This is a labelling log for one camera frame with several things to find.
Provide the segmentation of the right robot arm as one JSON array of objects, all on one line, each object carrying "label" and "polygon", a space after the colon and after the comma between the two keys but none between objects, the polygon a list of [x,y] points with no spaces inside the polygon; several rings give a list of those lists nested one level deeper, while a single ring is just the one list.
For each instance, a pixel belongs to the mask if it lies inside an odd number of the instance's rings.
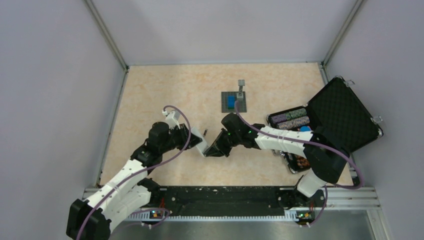
[{"label": "right robot arm", "polygon": [[251,125],[235,113],[227,114],[221,124],[224,128],[217,138],[202,151],[204,157],[228,157],[234,147],[244,146],[282,151],[309,162],[309,171],[300,178],[293,192],[293,200],[299,206],[307,206],[316,191],[327,184],[336,185],[349,159],[349,153],[323,127],[313,131],[276,129],[263,124]]}]

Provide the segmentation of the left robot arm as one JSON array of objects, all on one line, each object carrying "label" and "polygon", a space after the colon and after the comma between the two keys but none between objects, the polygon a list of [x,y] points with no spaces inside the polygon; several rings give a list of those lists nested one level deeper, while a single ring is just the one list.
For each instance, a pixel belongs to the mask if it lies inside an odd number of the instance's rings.
[{"label": "left robot arm", "polygon": [[147,179],[160,165],[163,154],[206,147],[204,137],[184,123],[170,127],[156,122],[145,142],[130,156],[122,169],[97,192],[85,200],[76,199],[70,206],[66,235],[73,240],[107,240],[116,227],[142,206],[160,202],[156,183]]}]

